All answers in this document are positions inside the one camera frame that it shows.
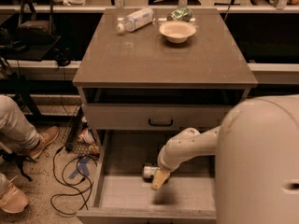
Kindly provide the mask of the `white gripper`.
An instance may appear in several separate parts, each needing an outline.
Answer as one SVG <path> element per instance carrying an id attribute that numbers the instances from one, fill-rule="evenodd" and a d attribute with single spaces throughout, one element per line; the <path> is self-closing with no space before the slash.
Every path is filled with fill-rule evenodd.
<path id="1" fill-rule="evenodd" d="M 151 183 L 153 190 L 159 190 L 171 172 L 195 156 L 194 139 L 199 135 L 196 129 L 187 128 L 166 142 L 157 158 L 158 166 L 162 170 L 159 169 L 154 175 Z"/>

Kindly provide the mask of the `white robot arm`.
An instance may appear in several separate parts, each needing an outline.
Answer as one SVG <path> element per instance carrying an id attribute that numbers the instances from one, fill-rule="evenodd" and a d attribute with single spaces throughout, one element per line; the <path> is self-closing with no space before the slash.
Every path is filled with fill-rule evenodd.
<path id="1" fill-rule="evenodd" d="M 217 224 L 299 224 L 299 95 L 248 99 L 204 133 L 187 128 L 158 155 L 158 190 L 190 159 L 216 159 Z"/>

